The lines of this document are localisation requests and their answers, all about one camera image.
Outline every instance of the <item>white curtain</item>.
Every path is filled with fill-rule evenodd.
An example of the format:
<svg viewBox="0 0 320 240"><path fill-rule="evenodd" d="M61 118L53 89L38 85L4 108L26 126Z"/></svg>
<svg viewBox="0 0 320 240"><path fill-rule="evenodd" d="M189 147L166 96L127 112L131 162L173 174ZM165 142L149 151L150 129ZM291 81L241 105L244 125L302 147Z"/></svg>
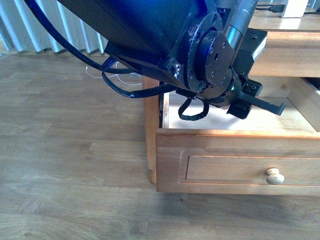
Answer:
<svg viewBox="0 0 320 240"><path fill-rule="evenodd" d="M36 0L54 27L78 50L101 53L108 41L57 0ZM36 51L64 48L42 27L23 0L0 0L0 38L7 50Z"/></svg>

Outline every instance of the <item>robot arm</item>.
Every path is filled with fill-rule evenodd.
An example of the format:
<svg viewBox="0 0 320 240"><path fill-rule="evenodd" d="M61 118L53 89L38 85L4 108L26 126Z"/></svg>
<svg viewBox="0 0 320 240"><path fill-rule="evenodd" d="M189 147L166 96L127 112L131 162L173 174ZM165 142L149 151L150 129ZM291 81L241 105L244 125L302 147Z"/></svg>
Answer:
<svg viewBox="0 0 320 240"><path fill-rule="evenodd" d="M186 96L182 119L205 117L209 105L230 105L227 113L240 119L252 105L277 115L285 107L256 98L262 85L248 78L267 37L248 28L258 0L58 1L109 40L105 52L112 59L105 66L117 60ZM184 116L195 98L203 113Z"/></svg>

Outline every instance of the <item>white object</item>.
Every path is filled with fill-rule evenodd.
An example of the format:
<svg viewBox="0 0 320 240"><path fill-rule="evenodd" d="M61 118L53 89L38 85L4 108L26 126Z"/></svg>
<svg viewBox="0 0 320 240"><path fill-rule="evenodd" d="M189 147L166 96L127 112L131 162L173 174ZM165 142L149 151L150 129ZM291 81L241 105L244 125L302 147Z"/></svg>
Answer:
<svg viewBox="0 0 320 240"><path fill-rule="evenodd" d="M57 0L36 0L54 27L78 50L104 52L108 41ZM0 39L7 50L36 51L64 48L41 26L24 0L0 0Z"/></svg>
<svg viewBox="0 0 320 240"><path fill-rule="evenodd" d="M281 18L301 18L305 14L308 0L283 0L284 11L279 14Z"/></svg>
<svg viewBox="0 0 320 240"><path fill-rule="evenodd" d="M266 182L270 185L279 185L285 180L285 177L280 174L277 168L270 168L265 172L265 174L267 175Z"/></svg>
<svg viewBox="0 0 320 240"><path fill-rule="evenodd" d="M252 54L253 61L256 61L260 56L260 54L264 51L266 43L267 43L267 37L263 39L263 41L260 43L260 45L256 48L256 50Z"/></svg>

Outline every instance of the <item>cabinet leg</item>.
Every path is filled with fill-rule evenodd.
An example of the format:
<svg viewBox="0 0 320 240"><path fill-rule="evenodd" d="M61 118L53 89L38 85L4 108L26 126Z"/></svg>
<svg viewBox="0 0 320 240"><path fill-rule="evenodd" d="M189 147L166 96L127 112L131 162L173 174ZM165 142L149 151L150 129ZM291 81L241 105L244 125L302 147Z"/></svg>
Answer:
<svg viewBox="0 0 320 240"><path fill-rule="evenodd" d="M143 76L142 87L149 89L159 86L159 81ZM144 122L146 157L149 169L149 180L152 184L157 183L156 174L156 130L159 128L159 96L147 97L144 99Z"/></svg>

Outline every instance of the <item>white cable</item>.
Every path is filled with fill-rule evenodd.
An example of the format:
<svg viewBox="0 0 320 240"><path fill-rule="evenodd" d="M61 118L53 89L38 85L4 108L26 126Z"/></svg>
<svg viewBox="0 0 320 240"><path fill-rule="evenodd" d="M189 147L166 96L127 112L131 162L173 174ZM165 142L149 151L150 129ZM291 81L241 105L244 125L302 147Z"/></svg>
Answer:
<svg viewBox="0 0 320 240"><path fill-rule="evenodd" d="M118 64L119 62L117 61L116 64L115 64L115 69L118 69ZM85 67L85 73L88 74L90 77L94 78L94 79L103 79L103 77L97 77L97 76L93 76L91 75L90 73L88 73L88 66ZM132 72L130 73L130 75L133 75L133 76L138 76L138 77L141 77L140 74L137 74L135 72ZM142 85L142 83L137 83L137 84L129 84L129 83L126 83L124 81L122 81L119 77L119 74L114 74L114 75L111 75L111 76L107 76L108 78L112 78L112 77L116 77L121 83L123 83L124 85L127 85L127 86L139 86L139 85Z"/></svg>

